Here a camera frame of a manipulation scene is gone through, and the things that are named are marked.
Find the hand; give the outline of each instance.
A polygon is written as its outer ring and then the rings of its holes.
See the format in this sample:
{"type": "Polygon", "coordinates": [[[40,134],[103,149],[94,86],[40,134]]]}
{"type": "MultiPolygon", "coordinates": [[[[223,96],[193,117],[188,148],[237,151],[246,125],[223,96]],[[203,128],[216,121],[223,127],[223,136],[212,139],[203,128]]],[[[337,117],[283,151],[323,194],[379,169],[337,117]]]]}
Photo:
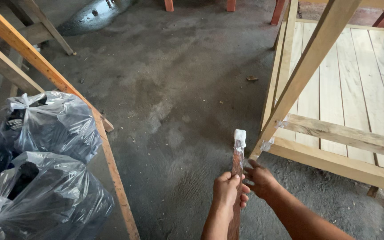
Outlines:
{"type": "Polygon", "coordinates": [[[268,194],[281,185],[276,181],[272,173],[254,160],[248,160],[250,167],[244,167],[245,176],[254,185],[245,183],[259,198],[265,199],[268,194]]]}
{"type": "MultiPolygon", "coordinates": [[[[231,172],[225,172],[220,177],[214,180],[213,186],[213,202],[212,207],[217,209],[226,209],[229,211],[230,219],[233,218],[233,205],[235,204],[236,195],[238,191],[236,187],[240,183],[240,178],[238,175],[232,177],[231,172]]],[[[241,195],[241,208],[245,208],[248,201],[248,194],[250,189],[242,184],[241,186],[242,195],[241,195]]]]}

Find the clear plastic bag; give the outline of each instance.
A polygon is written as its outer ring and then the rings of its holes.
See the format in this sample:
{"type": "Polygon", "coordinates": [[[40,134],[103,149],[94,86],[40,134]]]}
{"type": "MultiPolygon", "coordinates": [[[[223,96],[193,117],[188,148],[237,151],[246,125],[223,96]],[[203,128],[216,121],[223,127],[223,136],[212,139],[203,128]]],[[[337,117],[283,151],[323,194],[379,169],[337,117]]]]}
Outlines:
{"type": "Polygon", "coordinates": [[[90,109],[73,94],[10,97],[0,121],[1,134],[19,154],[53,152],[87,164],[102,144],[90,109]]]}
{"type": "Polygon", "coordinates": [[[80,161],[24,152],[0,173],[0,240],[91,240],[114,200],[80,161]]]}

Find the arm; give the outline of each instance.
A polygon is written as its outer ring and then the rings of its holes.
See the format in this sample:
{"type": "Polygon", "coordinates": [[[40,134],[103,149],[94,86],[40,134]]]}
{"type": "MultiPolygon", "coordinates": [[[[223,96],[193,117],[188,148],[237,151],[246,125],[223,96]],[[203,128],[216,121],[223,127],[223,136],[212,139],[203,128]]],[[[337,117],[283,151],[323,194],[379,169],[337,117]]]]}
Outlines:
{"type": "MultiPolygon", "coordinates": [[[[232,177],[231,172],[225,172],[214,180],[213,202],[205,221],[201,240],[227,239],[227,230],[233,218],[233,205],[237,194],[236,187],[240,182],[239,176],[232,177]]],[[[240,205],[241,208],[245,208],[248,201],[246,194],[250,192],[250,189],[242,184],[242,192],[240,205]]]]}
{"type": "Polygon", "coordinates": [[[245,175],[254,183],[246,184],[274,210],[293,240],[353,240],[345,232],[318,216],[283,188],[268,169],[256,161],[253,168],[244,167],[245,175]]]}

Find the concrete floor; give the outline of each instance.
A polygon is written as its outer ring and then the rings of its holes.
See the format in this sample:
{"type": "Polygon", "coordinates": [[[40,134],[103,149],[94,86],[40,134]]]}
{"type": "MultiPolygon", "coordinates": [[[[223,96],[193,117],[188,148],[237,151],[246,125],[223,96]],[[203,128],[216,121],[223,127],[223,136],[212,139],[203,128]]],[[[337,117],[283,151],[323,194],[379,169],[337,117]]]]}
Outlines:
{"type": "MultiPolygon", "coordinates": [[[[108,137],[141,239],[199,239],[213,180],[230,170],[233,131],[245,129],[247,145],[255,143],[279,29],[268,25],[274,4],[239,1],[227,13],[225,1],[177,0],[165,12],[162,0],[142,0],[88,33],[68,24],[81,13],[78,1],[73,10],[42,5],[77,55],[56,41],[42,54],[115,127],[108,137]]],[[[34,69],[28,74],[54,89],[34,69]]],[[[366,184],[265,152],[259,162],[348,234],[384,239],[383,190],[373,199],[366,184]]],[[[241,239],[290,238],[254,194],[241,221],[241,239]]]]}

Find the puddle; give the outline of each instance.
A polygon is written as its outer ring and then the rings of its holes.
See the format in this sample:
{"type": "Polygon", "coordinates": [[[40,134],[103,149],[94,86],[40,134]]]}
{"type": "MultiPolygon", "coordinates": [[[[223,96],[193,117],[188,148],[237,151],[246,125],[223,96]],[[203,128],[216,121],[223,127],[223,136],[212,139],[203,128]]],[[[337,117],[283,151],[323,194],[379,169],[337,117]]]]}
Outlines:
{"type": "Polygon", "coordinates": [[[62,36],[77,36],[102,29],[124,12],[132,0],[95,0],[62,23],[57,30],[62,36]]]}

